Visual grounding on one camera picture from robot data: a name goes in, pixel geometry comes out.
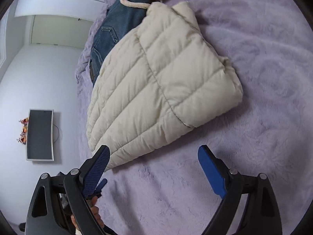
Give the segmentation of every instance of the white television frame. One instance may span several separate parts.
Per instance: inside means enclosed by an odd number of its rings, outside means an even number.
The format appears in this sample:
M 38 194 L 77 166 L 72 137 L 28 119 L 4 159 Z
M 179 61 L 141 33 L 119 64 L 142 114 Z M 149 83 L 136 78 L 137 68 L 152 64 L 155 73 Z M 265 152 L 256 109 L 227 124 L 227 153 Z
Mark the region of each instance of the white television frame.
M 52 159 L 29 159 L 28 158 L 28 155 L 27 155 L 28 128 L 27 128 L 27 132 L 26 132 L 26 160 L 27 161 L 39 161 L 39 162 L 52 162 L 52 161 L 54 161 L 54 154 L 53 154 L 53 115 L 54 115 L 54 110 L 29 109 L 28 119 L 29 119 L 30 111 L 32 111 L 32 110 L 52 111 L 52 116 L 51 116 L 51 155 L 52 155 Z

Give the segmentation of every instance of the white wall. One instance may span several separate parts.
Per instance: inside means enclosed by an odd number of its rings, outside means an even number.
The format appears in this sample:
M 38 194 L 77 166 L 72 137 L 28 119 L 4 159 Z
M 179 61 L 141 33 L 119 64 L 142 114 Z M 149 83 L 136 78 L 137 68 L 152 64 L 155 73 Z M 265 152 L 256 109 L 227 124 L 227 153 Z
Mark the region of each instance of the white wall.
M 4 32 L 0 32 L 0 45 L 5 45 L 6 59 L 0 64 L 0 81 L 15 55 L 24 45 L 27 17 L 14 17 L 18 0 L 15 0 L 8 11 Z
M 62 46 L 24 46 L 0 82 L 0 209 L 12 223 L 26 221 L 42 173 L 68 173 L 81 165 L 74 77 L 81 51 Z M 26 161 L 25 146 L 16 141 L 22 126 L 18 121 L 28 116 L 30 108 L 55 111 L 60 139 L 54 144 L 54 162 Z

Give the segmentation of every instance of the blue gripper pad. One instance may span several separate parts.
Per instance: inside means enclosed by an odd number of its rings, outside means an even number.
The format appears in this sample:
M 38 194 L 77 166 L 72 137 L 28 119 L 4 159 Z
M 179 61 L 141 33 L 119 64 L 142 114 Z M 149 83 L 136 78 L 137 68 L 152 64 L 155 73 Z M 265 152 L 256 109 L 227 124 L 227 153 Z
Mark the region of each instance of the blue gripper pad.
M 94 165 L 91 167 L 90 171 L 84 178 L 84 187 L 82 190 L 82 194 L 85 197 L 85 199 L 89 195 L 94 193 L 94 190 L 96 189 L 97 184 L 99 183 L 99 180 L 101 179 L 101 176 L 109 163 L 109 160 L 110 160 L 110 149 L 107 146 L 105 146 L 104 150 L 102 150 L 102 153 L 97 157 L 96 162 L 94 163 Z
M 224 199 L 227 194 L 225 188 L 225 179 L 218 171 L 204 146 L 201 146 L 198 150 L 198 160 L 205 175 L 207 176 L 207 179 L 209 180 L 214 193 Z

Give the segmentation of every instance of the jeans pocket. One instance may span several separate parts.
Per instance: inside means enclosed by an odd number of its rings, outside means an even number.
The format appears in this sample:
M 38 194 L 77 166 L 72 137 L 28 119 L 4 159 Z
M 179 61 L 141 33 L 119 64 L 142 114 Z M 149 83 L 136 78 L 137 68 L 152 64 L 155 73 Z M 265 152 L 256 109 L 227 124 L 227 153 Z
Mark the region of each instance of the jeans pocket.
M 108 53 L 112 50 L 115 44 L 118 43 L 118 38 L 114 29 L 110 26 L 101 27 L 101 31 L 99 32 L 97 41 L 95 42 L 92 51 L 98 58 L 99 64 L 97 65 L 97 70 L 100 71 L 101 65 L 108 55 Z

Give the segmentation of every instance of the white puffer jacket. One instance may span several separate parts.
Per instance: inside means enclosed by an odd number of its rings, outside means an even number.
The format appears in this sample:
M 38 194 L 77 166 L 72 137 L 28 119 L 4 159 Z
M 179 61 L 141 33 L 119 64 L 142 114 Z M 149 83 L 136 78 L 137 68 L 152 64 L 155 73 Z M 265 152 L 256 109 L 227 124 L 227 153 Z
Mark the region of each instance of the white puffer jacket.
M 167 145 L 237 106 L 242 86 L 203 39 L 186 2 L 155 2 L 105 58 L 88 108 L 90 149 L 111 150 L 107 169 Z

